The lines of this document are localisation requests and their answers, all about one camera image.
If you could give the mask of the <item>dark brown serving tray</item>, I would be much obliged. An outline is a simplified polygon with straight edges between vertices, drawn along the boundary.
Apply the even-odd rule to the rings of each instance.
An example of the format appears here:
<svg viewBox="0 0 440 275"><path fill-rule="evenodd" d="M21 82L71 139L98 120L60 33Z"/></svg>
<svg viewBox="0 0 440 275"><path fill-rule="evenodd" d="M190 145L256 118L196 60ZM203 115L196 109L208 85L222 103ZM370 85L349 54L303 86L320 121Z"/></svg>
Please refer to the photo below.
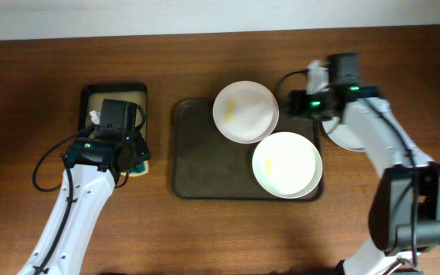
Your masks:
<svg viewBox="0 0 440 275"><path fill-rule="evenodd" d="M170 186L181 199L279 201L256 181L255 144L230 141L215 126L213 101L187 99L176 105Z"/></svg>

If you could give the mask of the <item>white plate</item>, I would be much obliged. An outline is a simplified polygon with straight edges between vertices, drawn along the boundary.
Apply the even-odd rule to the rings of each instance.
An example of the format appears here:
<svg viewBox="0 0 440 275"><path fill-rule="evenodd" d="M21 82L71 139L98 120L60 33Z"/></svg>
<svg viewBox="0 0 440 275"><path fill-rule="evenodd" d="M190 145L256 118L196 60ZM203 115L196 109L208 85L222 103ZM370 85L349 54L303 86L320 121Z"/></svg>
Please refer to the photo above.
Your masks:
<svg viewBox="0 0 440 275"><path fill-rule="evenodd" d="M215 126L227 139L253 144L273 132L280 111L268 88L257 82L238 81L216 96L212 116Z"/></svg>
<svg viewBox="0 0 440 275"><path fill-rule="evenodd" d="M281 199L299 199L318 187L322 157L306 137L278 132L263 139L253 152L252 171L269 194Z"/></svg>

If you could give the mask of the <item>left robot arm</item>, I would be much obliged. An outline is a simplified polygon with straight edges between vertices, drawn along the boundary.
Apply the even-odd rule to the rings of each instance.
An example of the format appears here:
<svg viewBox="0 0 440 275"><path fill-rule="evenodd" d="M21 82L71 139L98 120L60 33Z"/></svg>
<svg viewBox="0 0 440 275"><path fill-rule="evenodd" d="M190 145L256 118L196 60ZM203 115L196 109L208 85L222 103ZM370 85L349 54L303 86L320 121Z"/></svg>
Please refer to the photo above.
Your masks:
<svg viewBox="0 0 440 275"><path fill-rule="evenodd" d="M104 99L90 115L90 125L65 139L59 195L22 274L78 274L105 203L151 158L141 133L147 121L141 105Z"/></svg>

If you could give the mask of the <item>white top plate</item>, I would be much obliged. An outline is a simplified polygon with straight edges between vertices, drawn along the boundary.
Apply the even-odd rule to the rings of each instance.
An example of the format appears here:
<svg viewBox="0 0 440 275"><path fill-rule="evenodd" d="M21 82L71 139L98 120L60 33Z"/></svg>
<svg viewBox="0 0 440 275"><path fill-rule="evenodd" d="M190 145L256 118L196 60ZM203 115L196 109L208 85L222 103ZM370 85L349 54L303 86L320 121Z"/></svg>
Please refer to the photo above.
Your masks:
<svg viewBox="0 0 440 275"><path fill-rule="evenodd" d="M280 111L268 88L257 82L238 81L216 96L212 116L215 126L227 139L253 144L273 132Z"/></svg>

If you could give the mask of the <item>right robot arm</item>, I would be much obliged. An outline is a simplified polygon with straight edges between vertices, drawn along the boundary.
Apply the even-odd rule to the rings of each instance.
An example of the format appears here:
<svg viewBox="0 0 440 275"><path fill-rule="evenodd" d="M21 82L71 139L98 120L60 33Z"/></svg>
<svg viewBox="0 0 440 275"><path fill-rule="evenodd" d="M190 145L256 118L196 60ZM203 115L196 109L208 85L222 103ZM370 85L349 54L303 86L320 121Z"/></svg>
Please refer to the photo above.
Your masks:
<svg viewBox="0 0 440 275"><path fill-rule="evenodd" d="M440 163L424 153L393 115L376 86L361 80L356 53L312 61L300 73L287 113L309 121L338 119L361 143L380 179L370 207L370 236L336 274L416 274L419 255L440 245Z"/></svg>

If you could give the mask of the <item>pale blue plate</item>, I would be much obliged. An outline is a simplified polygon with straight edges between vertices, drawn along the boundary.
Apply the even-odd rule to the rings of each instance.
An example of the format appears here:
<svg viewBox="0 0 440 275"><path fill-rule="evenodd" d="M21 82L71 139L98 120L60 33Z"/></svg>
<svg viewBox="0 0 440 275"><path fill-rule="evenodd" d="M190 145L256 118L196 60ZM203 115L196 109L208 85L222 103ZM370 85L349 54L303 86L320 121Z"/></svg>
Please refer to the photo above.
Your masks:
<svg viewBox="0 0 440 275"><path fill-rule="evenodd" d="M355 152L365 152L365 148L355 135L338 117L322 122L322 128L328 138L339 147Z"/></svg>

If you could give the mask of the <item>green yellow sponge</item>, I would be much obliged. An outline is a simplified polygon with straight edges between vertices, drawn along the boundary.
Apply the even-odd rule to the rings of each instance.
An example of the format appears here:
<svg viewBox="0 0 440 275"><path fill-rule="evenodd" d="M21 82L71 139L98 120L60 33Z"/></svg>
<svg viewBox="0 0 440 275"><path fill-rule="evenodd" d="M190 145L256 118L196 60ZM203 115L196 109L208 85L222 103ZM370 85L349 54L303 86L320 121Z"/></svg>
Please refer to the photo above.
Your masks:
<svg viewBox="0 0 440 275"><path fill-rule="evenodd" d="M128 172L121 172L121 175L122 176L128 175L129 177L138 177L138 176L143 176L148 172L149 172L149 163L147 160L145 160L143 163L139 163L138 165L134 166Z"/></svg>

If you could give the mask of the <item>white right plate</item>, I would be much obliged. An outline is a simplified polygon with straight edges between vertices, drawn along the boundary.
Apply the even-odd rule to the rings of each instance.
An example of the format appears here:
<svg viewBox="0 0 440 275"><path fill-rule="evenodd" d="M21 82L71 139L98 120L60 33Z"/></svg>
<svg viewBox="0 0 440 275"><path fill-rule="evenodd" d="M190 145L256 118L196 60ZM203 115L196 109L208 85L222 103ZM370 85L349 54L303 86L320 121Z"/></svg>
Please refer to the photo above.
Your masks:
<svg viewBox="0 0 440 275"><path fill-rule="evenodd" d="M299 199L318 187L322 157L306 137L278 132L263 139L253 152L252 171L269 194L281 199Z"/></svg>

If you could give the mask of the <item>black soapy water tub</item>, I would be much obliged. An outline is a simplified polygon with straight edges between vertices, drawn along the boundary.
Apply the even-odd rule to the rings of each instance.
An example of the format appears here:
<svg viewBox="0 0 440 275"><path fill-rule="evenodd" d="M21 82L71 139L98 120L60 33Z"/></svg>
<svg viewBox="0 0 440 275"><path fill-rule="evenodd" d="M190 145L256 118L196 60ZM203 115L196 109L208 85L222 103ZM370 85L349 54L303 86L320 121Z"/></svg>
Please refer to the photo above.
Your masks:
<svg viewBox="0 0 440 275"><path fill-rule="evenodd" d="M78 129L92 143L144 144L147 132L147 87L142 82L105 83L81 91Z"/></svg>

